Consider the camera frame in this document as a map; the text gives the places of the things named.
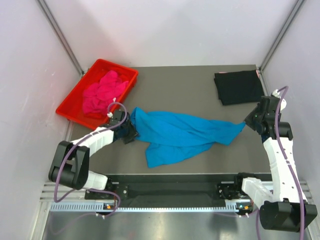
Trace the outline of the blue t shirt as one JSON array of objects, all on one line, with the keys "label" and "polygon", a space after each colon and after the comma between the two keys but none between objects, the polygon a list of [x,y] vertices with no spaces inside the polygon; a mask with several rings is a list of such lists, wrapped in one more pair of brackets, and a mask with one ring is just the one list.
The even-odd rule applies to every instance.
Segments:
[{"label": "blue t shirt", "polygon": [[184,113],[145,112],[136,107],[131,113],[137,139],[149,144],[147,166],[156,168],[190,159],[214,144],[228,146],[242,132],[245,123],[209,120]]}]

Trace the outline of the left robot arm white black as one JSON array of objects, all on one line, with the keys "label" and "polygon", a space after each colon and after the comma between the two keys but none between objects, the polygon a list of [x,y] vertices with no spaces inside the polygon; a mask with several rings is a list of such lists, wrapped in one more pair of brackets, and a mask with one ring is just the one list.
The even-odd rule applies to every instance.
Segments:
[{"label": "left robot arm white black", "polygon": [[113,116],[108,123],[74,141],[61,141],[55,151],[48,173],[51,182],[73,190],[96,189],[102,198],[109,198],[114,191],[108,178],[89,171],[90,157],[103,147],[122,139],[125,144],[135,140],[138,132],[129,115]]}]

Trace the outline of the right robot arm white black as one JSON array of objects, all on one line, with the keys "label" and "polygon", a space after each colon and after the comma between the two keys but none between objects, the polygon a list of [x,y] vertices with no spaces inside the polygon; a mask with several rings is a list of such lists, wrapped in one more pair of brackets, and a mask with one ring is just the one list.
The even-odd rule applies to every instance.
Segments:
[{"label": "right robot arm white black", "polygon": [[281,122],[278,106],[284,100],[262,96],[245,123],[256,131],[266,151],[272,177],[272,190],[252,174],[233,185],[239,198],[249,196],[259,210],[259,220],[265,230],[303,232],[317,217],[314,204],[309,204],[299,184],[294,156],[293,133],[288,122]]}]

